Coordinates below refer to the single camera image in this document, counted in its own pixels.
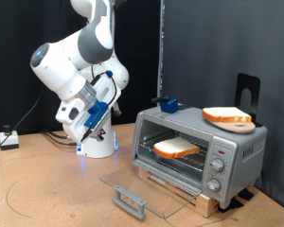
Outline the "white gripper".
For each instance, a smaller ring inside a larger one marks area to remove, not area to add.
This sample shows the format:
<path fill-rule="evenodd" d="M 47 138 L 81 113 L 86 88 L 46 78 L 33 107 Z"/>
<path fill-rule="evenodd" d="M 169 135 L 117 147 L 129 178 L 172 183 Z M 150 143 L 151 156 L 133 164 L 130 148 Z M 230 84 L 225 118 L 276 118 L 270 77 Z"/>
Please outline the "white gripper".
<path fill-rule="evenodd" d="M 111 108 L 116 117 L 122 115 L 116 102 L 120 95 L 114 78 L 108 75 L 101 75 L 95 85 L 86 82 L 78 97 L 64 103 L 64 130 L 77 143 L 89 137 L 103 141 Z"/>

